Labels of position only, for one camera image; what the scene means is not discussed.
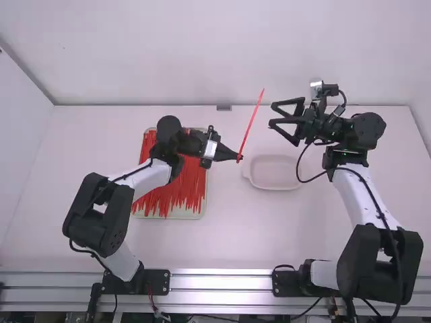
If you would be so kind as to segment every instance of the white bowl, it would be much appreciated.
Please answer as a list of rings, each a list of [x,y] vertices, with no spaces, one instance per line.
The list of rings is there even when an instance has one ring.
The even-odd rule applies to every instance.
[[[256,154],[244,160],[242,175],[263,190],[294,190],[301,185],[295,173],[297,159],[283,153]]]

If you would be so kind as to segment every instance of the red stick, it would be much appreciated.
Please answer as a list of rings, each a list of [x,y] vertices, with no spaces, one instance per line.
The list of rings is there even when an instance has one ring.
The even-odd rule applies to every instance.
[[[253,114],[251,116],[250,122],[248,123],[248,127],[247,127],[247,130],[245,132],[244,139],[242,140],[242,144],[241,144],[240,151],[238,153],[238,157],[236,158],[236,163],[237,164],[239,164],[239,162],[240,162],[240,158],[241,158],[241,154],[242,154],[242,149],[245,146],[245,141],[247,140],[248,132],[250,131],[251,125],[253,124],[253,121],[255,120],[257,109],[259,109],[259,106],[261,105],[261,101],[262,101],[262,97],[263,97],[263,92],[265,92],[265,89],[262,89],[261,95],[259,96],[259,99],[257,100],[257,104],[255,106],[255,110],[253,111]]]

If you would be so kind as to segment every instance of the white table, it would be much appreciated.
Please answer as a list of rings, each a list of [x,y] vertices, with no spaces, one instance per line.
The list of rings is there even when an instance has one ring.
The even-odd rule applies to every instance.
[[[57,108],[0,250],[3,270],[99,271],[87,256],[75,254],[61,225],[83,177],[111,174],[137,163],[144,130],[174,114],[185,127],[213,124],[222,142],[237,150],[252,106],[218,112],[215,106]],[[346,116],[374,111],[387,122],[378,148],[369,153],[374,182],[386,205],[406,229],[424,240],[421,273],[431,271],[431,161],[406,106],[349,106]],[[244,150],[259,148],[299,155],[267,128],[278,118],[260,107]],[[310,148],[304,177],[321,171],[324,148]],[[298,266],[306,258],[336,259],[352,227],[337,191],[326,177],[292,192],[253,188],[241,164],[213,164],[208,202],[200,220],[131,219],[127,242],[150,267],[269,270],[280,263]]]

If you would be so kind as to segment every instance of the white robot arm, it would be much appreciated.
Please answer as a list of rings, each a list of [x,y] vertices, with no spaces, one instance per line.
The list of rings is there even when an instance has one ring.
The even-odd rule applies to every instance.
[[[150,158],[143,164],[111,176],[88,174],[63,224],[63,234],[69,238],[72,250],[90,253],[124,282],[133,281],[143,271],[142,263],[124,241],[132,203],[151,190],[169,184],[180,174],[183,158],[179,154],[198,157],[200,166],[206,169],[212,161],[238,157],[220,142],[221,137],[213,126],[206,133],[186,131],[174,116],[160,119],[156,139]],[[94,204],[105,204],[105,212],[95,210]],[[85,248],[84,251],[73,243]]]
[[[325,171],[310,180],[302,181],[298,173],[297,177],[311,182],[327,174],[344,201],[354,230],[337,261],[307,259],[298,272],[274,272],[274,296],[285,297],[283,286],[297,281],[306,295],[358,297],[396,303],[399,309],[411,299],[424,245],[417,232],[403,229],[391,215],[370,177],[367,154],[376,148],[386,123],[372,112],[342,118],[347,99],[338,85],[319,80],[310,86],[312,103],[307,109],[305,98],[272,103],[271,108],[283,118],[271,119],[269,128],[295,146],[301,140],[306,148],[313,143],[327,145],[323,154]],[[327,96],[339,94],[344,103],[326,114]],[[280,108],[289,104],[296,105],[293,114]],[[291,135],[278,124],[297,127]],[[390,261],[378,260],[379,252],[389,256]]]

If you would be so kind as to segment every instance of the black cable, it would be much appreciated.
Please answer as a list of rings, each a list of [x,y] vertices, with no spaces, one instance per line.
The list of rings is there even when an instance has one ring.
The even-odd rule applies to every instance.
[[[311,304],[311,306],[309,308],[307,308],[305,311],[303,311],[301,314],[296,315],[296,316],[290,316],[290,320],[293,321],[293,320],[297,320],[297,319],[303,317],[305,314],[307,314],[309,311],[311,311],[317,305],[317,303],[319,303],[321,301],[322,298],[323,297],[319,297],[318,299],[316,299],[316,301],[313,304]]]
[[[371,305],[371,303],[369,302],[369,301],[367,301],[366,299],[364,299],[364,298],[361,298],[361,300],[366,304],[366,305],[368,305],[368,307],[379,317],[379,318],[381,318],[382,316],[381,316],[381,314],[378,312],[378,310],[376,310],[376,308],[373,306],[373,305]]]
[[[356,323],[358,321],[358,316],[356,315],[355,305],[353,304],[352,298],[344,298],[345,311],[348,322]]]
[[[128,178],[129,176],[132,176],[132,175],[134,175],[134,174],[136,174],[136,173],[138,173],[138,172],[140,172],[140,171],[142,171],[142,170],[144,170],[144,169],[146,169],[146,168],[148,168],[148,167],[151,167],[153,165],[153,159],[151,158],[151,160],[150,160],[150,162],[147,164],[147,165],[145,165],[145,166],[142,166],[141,168],[138,168],[137,170],[134,170],[134,171],[132,171],[132,172],[130,172],[130,173],[127,173],[127,174],[124,174],[124,175],[121,175],[121,176],[119,176],[119,177],[117,177],[117,178],[115,178],[114,180],[111,180],[102,190],[100,190],[100,192],[98,193],[98,194],[96,194],[96,196],[88,203],[88,206],[87,206],[87,208],[84,210],[84,212],[82,212],[81,213],[81,217],[83,217],[84,216],[84,214],[86,214],[92,207],[93,207],[93,204],[103,195],[103,193],[105,193],[105,191],[110,187],[110,186],[112,186],[113,184],[115,184],[115,182],[118,182],[119,180],[125,180],[126,178]]]
[[[341,94],[341,96],[343,97],[344,103],[341,105],[343,108],[345,108],[345,106],[347,106],[347,98],[344,94],[343,91],[341,91],[340,89],[338,90],[338,92]]]
[[[115,317],[115,313],[117,312],[117,306],[119,304],[119,301],[118,301],[118,298],[117,298],[116,294],[114,294],[114,297],[115,297],[115,307],[114,307],[114,310],[112,311],[112,314],[113,314],[112,319],[114,319],[114,317]]]
[[[310,178],[308,180],[302,180],[299,177],[299,163],[300,163],[300,160],[301,160],[302,156],[304,155],[305,151],[308,149],[308,147],[311,146],[312,143],[309,143],[302,150],[302,153],[299,155],[298,161],[296,162],[296,178],[298,179],[298,181],[301,182],[301,183],[309,183],[309,182],[315,180],[316,178],[319,178],[322,175],[325,175],[327,172],[329,172],[329,171],[335,171],[335,170],[345,170],[345,171],[348,171],[348,172],[351,172],[351,173],[355,174],[357,177],[359,177],[359,180],[365,186],[365,189],[367,190],[367,192],[370,195],[370,198],[371,198],[374,206],[376,207],[376,210],[377,210],[377,213],[378,213],[378,218],[382,220],[383,225],[385,226],[385,229],[386,229],[386,231],[388,233],[389,239],[390,239],[391,244],[392,244],[393,253],[394,253],[394,257],[395,257],[395,262],[396,262],[396,266],[397,266],[397,272],[398,272],[398,277],[397,278],[398,278],[398,287],[399,287],[399,300],[396,303],[394,312],[393,312],[393,314],[391,316],[391,320],[394,320],[398,316],[398,312],[399,312],[399,309],[401,307],[401,299],[403,297],[403,275],[401,273],[401,261],[400,261],[400,258],[399,258],[399,252],[398,252],[398,249],[397,249],[397,245],[395,243],[395,238],[393,236],[391,228],[389,227],[389,224],[387,223],[387,220],[385,218],[385,214],[382,212],[380,206],[378,205],[377,200],[376,200],[375,196],[373,195],[373,193],[371,191],[371,188],[369,187],[368,183],[365,181],[365,179],[362,177],[362,175],[359,174],[358,172],[356,172],[355,170],[351,170],[350,168],[345,168],[345,167],[335,167],[335,168],[330,168],[328,170],[325,170],[324,172],[321,172],[321,173],[317,174],[316,176],[313,176],[312,178]]]
[[[325,171],[317,174],[316,176],[313,176],[312,178],[309,178],[308,180],[302,180],[299,177],[299,163],[300,163],[300,161],[302,159],[302,156],[304,155],[305,151],[311,146],[312,143],[314,143],[314,141],[312,141],[307,146],[305,146],[305,148],[302,150],[301,154],[299,155],[298,161],[296,162],[296,178],[298,179],[299,183],[309,183],[309,182],[312,182],[316,178],[319,178],[319,177],[321,177],[322,175],[325,175],[328,172],[327,170],[325,170]]]
[[[104,270],[110,272],[109,268],[105,266],[105,264],[100,260],[99,256],[93,252],[93,251],[89,251],[89,250],[84,250],[84,249],[77,249],[73,246],[73,241],[72,239],[69,239],[69,247],[74,251],[74,252],[79,252],[82,254],[90,254],[92,258],[95,258],[99,264],[104,268]]]

